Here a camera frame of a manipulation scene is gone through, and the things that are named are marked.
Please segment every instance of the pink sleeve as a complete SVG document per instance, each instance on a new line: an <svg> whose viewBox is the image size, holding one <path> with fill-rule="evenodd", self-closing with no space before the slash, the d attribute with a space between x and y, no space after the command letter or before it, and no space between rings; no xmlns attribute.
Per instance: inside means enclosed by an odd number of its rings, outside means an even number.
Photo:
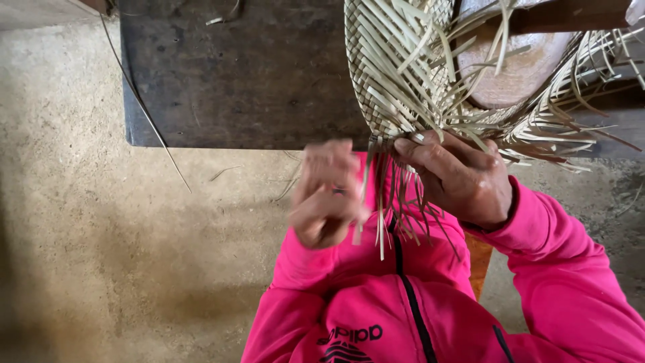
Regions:
<svg viewBox="0 0 645 363"><path fill-rule="evenodd" d="M275 262L273 282L262 295L242 363L288 362L296 345L319 321L325 307L333 248L303 247L287 230Z"/></svg>
<svg viewBox="0 0 645 363"><path fill-rule="evenodd" d="M645 362L645 322L603 246L553 198L510 181L515 212L506 227L471 232L508 255L531 334L585 362Z"/></svg>

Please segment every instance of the black zipper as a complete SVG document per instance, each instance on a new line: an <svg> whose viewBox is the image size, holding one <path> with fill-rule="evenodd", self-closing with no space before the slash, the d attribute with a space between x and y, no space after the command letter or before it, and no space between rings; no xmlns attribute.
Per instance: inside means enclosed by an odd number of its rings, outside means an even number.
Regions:
<svg viewBox="0 0 645 363"><path fill-rule="evenodd" d="M435 355L435 350L432 348L432 341L430 340L430 334L428 333L428 328L423 322L421 317L421 310L419 309L419 302L417 301L417 296L414 293L412 284L406 275L403 274L403 253L401 250L401 240L394 233L397 222L394 216L392 216L392 221L388 226L388 232L392 235L394 240L394 251L396 254L397 262L397 275L401 281L403 281L403 286L405 287L405 292L408 295L408 301L410 302L410 310L412 310L412 316L414 317L414 324L417 326L417 332L419 332L419 338L421 340L421 345L423 346L423 353L426 355L426 360L428 363L437 363L437 356Z"/></svg>

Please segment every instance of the pink hoodie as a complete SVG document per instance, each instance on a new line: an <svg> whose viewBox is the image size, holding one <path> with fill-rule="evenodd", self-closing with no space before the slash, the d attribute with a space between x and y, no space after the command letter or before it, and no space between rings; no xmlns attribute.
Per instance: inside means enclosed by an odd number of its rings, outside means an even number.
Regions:
<svg viewBox="0 0 645 363"><path fill-rule="evenodd" d="M340 246L312 251L287 232L242 362L644 363L645 322L604 248L553 198L510 180L517 203L507 225L468 231L508 255L530 334L506 334L475 301L454 217L442 224L459 259L436 223L433 245L417 246L389 217L384 261L371 218L360 246L350 231Z"/></svg>

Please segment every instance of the person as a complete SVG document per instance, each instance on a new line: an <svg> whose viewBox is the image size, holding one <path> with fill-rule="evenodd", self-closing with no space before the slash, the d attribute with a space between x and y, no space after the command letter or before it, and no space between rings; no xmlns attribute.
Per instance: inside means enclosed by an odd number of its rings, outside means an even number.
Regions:
<svg viewBox="0 0 645 363"><path fill-rule="evenodd" d="M484 152L457 135L422 135L396 140L395 158L417 171L424 201L445 211L445 234L430 218L428 241L418 207L407 204L401 211L419 223L406 226L421 245L390 213L383 261L375 185L383 178L389 195L392 176L352 154L350 141L307 146L242 362L645 362L645 322L582 224L508 176L494 142ZM530 333L507 334L475 301L464 230L508 256Z"/></svg>

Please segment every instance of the concrete floor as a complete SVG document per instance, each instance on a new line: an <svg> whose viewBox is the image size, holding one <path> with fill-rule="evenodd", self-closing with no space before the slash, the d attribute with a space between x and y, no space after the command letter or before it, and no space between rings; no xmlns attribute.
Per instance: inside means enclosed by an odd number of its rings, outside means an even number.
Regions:
<svg viewBox="0 0 645 363"><path fill-rule="evenodd" d="M288 200L271 200L297 162L173 150L188 194L162 149L125 142L121 75L100 23L0 32L0 49L0 361L239 361L286 228ZM645 313L645 198L616 216L645 164L580 163L594 172L513 171L608 246ZM511 278L496 254L482 304L522 331Z"/></svg>

